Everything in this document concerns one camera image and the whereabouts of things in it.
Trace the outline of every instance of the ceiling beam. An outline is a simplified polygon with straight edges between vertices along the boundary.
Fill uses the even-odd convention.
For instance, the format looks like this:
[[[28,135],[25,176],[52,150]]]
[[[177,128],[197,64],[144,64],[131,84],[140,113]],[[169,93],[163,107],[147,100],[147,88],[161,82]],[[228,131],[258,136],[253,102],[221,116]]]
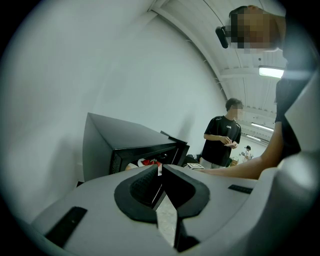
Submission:
[[[153,9],[153,7],[161,8],[162,6],[165,6],[168,2],[169,0],[153,0],[151,6],[148,9],[148,12],[150,12]]]
[[[253,136],[253,137],[258,137],[258,138],[263,139],[265,141],[270,141],[270,139],[271,139],[271,136],[270,137],[269,136],[265,136],[264,134],[249,130],[249,129],[245,128],[245,127],[241,128],[241,133],[246,134],[246,135],[250,135],[250,136]]]
[[[270,118],[273,121],[275,121],[277,113],[273,113],[273,112],[269,112],[269,111],[265,111],[262,109],[257,109],[257,108],[253,108],[253,107],[243,107],[243,111],[248,112],[248,113],[253,113],[253,114],[257,114],[266,118]]]
[[[267,145],[269,144],[269,142],[266,142],[266,141],[263,141],[263,140],[260,140],[260,141],[259,141],[259,140],[250,138],[250,137],[247,136],[246,133],[243,133],[243,132],[241,133],[241,135],[242,135],[246,140],[252,141],[252,142],[254,142],[254,143],[261,144],[261,145],[263,145],[263,146],[267,146]]]
[[[271,137],[271,135],[272,135],[272,133],[273,133],[273,131],[271,131],[271,130],[267,130],[267,129],[263,129],[263,128],[258,128],[258,127],[256,127],[256,126],[253,126],[253,125],[251,125],[251,122],[247,122],[247,121],[237,121],[238,122],[238,124],[242,127],[242,126],[246,126],[246,127],[248,127],[250,130],[252,130],[252,131],[255,131],[255,132],[258,132],[258,131],[263,131],[263,132],[266,132],[267,134],[270,134],[270,137]]]
[[[249,78],[249,77],[259,77],[262,79],[276,79],[279,78],[272,76],[263,76],[259,75],[258,67],[241,67],[241,68],[227,68],[220,72],[221,78],[230,79],[230,78]]]
[[[166,11],[164,8],[159,8],[155,4],[152,7],[152,11],[159,14],[162,18],[164,18],[166,21],[168,21],[169,24],[173,25],[178,31],[183,33],[187,38],[191,40],[191,42],[194,44],[194,46],[200,51],[200,53],[205,57],[207,60],[207,63],[211,67],[214,75],[218,79],[218,82],[220,83],[221,87],[223,88],[223,91],[225,93],[225,96],[227,99],[230,98],[229,90],[227,90],[227,86],[225,85],[225,82],[223,81],[223,78],[220,75],[220,69],[217,67],[214,59],[211,57],[210,53],[206,49],[205,45],[201,42],[201,40],[194,34],[193,31],[191,31],[185,23],[180,22],[176,17],[174,17],[171,13]]]

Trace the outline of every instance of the black slot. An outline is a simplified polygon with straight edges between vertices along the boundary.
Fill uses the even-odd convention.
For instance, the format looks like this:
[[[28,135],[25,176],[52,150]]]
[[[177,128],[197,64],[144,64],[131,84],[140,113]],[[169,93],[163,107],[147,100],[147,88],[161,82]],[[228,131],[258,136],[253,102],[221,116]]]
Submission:
[[[164,190],[177,213],[174,248],[183,252],[200,242],[187,234],[183,219],[201,213],[210,200],[210,191],[202,182],[168,165],[162,167],[162,178]]]
[[[115,188],[114,200],[118,208],[130,219],[157,224],[157,214],[152,209],[152,203],[160,187],[158,166],[153,164],[123,180]]]
[[[46,234],[46,238],[59,247],[63,247],[69,237],[82,220],[87,210],[81,207],[72,207],[59,222]]]
[[[229,186],[228,189],[235,190],[235,191],[242,192],[242,193],[246,193],[246,194],[251,194],[251,192],[253,190],[253,188],[238,186],[238,185],[234,185],[234,184]]]

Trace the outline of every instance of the person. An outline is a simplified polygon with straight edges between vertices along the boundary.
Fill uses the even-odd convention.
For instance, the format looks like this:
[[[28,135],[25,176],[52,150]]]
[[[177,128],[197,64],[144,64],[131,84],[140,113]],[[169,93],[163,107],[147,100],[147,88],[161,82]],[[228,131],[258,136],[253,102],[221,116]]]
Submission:
[[[313,43],[307,32],[289,13],[282,17],[249,5],[231,11],[229,18],[230,31],[226,31],[225,36],[231,37],[234,43],[238,42],[238,48],[250,47],[267,51],[280,49],[287,63],[282,78],[276,85],[275,127],[264,153],[228,169],[201,171],[212,175],[258,179],[263,170],[276,167],[283,158],[301,151],[285,113],[314,74],[317,53],[311,47]],[[219,39],[225,47],[221,36]]]
[[[241,127],[235,119],[242,114],[243,104],[236,98],[230,98],[225,108],[226,115],[213,118],[204,132],[206,141],[200,160],[204,168],[226,167],[231,150],[236,149],[240,142]]]
[[[242,160],[243,163],[248,162],[248,160],[251,159],[251,147],[248,145],[245,147],[245,149],[246,149],[245,153],[241,152],[243,155],[243,160]]]

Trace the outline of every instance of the fluorescent light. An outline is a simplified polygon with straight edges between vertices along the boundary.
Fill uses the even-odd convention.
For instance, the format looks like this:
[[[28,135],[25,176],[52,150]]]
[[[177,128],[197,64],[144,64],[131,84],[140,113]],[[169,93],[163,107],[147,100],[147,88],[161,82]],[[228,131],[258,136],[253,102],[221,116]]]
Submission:
[[[250,138],[252,138],[252,139],[255,139],[255,140],[257,140],[257,141],[261,141],[261,139],[259,139],[259,138],[256,138],[256,137],[253,137],[253,136],[250,136],[250,135],[247,135],[248,137],[250,137]]]
[[[284,74],[283,69],[274,67],[259,67],[259,75],[265,77],[281,78]]]
[[[260,124],[254,123],[254,122],[252,122],[251,125],[256,126],[256,127],[260,127],[260,128],[263,128],[263,129],[266,129],[266,130],[271,131],[271,132],[274,131],[274,129],[272,129],[272,128],[269,128],[269,127],[266,127],[266,126],[264,126],[264,125],[260,125]]]

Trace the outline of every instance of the gray plastic surface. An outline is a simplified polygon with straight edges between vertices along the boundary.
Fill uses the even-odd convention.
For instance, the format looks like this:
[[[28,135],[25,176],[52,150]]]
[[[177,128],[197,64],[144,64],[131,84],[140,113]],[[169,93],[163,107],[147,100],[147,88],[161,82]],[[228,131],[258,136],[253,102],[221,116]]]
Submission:
[[[180,255],[266,255],[278,246],[308,212],[320,191],[320,152],[299,153],[266,169],[259,180],[209,175],[171,167],[203,182],[210,201],[196,217],[183,220],[188,236],[200,243]],[[75,255],[177,255],[156,225],[129,219],[117,207],[114,190],[148,167],[85,182],[43,211],[32,226],[41,234],[73,206],[88,209],[67,241]],[[232,184],[253,188],[251,194],[230,190]]]
[[[66,242],[65,250],[80,256],[174,255],[175,249],[155,224],[131,220],[114,199],[114,191],[121,181],[147,168],[85,182],[45,209],[32,226],[45,235],[71,207],[78,206],[87,209],[87,213]]]
[[[27,235],[27,237],[37,245],[37,248],[42,252],[50,256],[75,256],[73,253],[66,251],[59,246],[55,245],[53,242],[46,239],[41,233],[35,230],[30,224],[26,223],[21,219],[16,219],[17,224]]]

